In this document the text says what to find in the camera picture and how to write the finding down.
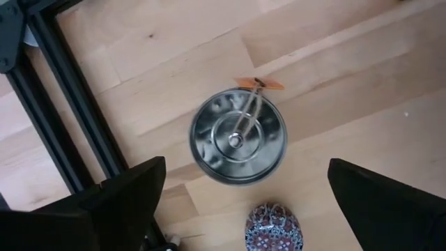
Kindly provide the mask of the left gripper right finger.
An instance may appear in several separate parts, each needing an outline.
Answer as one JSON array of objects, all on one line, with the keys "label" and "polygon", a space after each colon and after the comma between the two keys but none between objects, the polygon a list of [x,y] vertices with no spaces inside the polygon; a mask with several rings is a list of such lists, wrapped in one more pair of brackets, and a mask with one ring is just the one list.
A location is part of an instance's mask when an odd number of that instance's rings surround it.
[{"label": "left gripper right finger", "polygon": [[446,199],[339,158],[328,180],[364,251],[446,251]]}]

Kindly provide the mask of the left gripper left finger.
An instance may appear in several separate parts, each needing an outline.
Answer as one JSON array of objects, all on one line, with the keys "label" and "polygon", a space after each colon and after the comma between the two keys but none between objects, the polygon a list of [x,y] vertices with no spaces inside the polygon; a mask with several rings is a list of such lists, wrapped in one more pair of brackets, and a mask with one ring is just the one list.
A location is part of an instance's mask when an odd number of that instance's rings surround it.
[{"label": "left gripper left finger", "polygon": [[154,214],[166,173],[158,156],[34,211],[0,211],[0,251],[164,250]]}]

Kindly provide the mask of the purple patterned candle tin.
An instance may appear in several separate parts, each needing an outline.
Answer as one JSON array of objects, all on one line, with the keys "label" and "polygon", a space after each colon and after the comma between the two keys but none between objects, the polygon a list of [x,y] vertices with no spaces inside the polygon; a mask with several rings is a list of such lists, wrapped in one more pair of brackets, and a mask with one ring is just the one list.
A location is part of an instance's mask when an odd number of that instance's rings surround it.
[{"label": "purple patterned candle tin", "polygon": [[245,224],[247,251],[302,251],[303,245],[298,219],[286,206],[268,202],[249,213]]}]

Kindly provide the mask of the orange candle can silver lid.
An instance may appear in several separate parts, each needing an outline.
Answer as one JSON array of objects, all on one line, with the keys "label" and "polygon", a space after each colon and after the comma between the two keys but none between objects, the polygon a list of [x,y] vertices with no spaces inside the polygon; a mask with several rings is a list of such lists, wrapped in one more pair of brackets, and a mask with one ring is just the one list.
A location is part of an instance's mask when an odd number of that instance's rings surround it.
[{"label": "orange candle can silver lid", "polygon": [[286,153],[286,124],[264,96],[284,85],[239,77],[236,87],[207,99],[192,119],[189,145],[198,166],[226,185],[250,185],[271,175]]}]

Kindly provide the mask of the black aluminium table frame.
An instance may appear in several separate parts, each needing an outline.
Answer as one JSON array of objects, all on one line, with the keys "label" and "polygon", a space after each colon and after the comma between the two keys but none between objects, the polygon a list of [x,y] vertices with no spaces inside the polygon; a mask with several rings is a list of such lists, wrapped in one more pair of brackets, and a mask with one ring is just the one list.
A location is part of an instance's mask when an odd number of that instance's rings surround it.
[{"label": "black aluminium table frame", "polygon": [[[81,0],[5,0],[0,3],[0,73],[4,74],[42,139],[70,195],[96,183],[24,49],[30,32],[92,148],[106,179],[129,167],[63,36],[56,17]],[[177,251],[167,241],[164,250]]]}]

